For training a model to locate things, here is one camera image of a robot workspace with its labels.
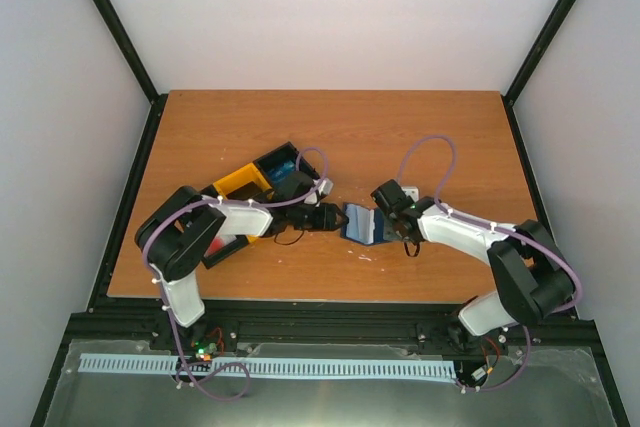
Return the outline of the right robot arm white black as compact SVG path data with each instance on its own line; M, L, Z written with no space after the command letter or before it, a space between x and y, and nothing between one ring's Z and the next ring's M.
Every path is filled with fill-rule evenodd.
M495 290L472 299L457 314L457 323L470 336L537 325L572 308L582 293L575 272L538 221L495 223L436 198L415 201L394 180L377 187L372 199L402 241L417 247L442 244L490 268Z

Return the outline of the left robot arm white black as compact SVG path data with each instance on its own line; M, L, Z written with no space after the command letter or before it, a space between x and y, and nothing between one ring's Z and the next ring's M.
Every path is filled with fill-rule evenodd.
M137 230L135 243L161 288L163 309L175 322L172 335L186 349L201 347L208 325L195 270L216 238L274 237L287 227L299 231L336 231L349 219L324 198L332 189L326 177L294 171L250 199L182 186Z

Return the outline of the blue leather card holder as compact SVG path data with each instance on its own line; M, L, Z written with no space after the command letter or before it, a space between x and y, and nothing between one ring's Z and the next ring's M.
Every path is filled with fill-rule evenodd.
M348 219L347 224L340 230L343 239L364 246L401 240L378 208L369 209L358 204L345 203L343 212Z

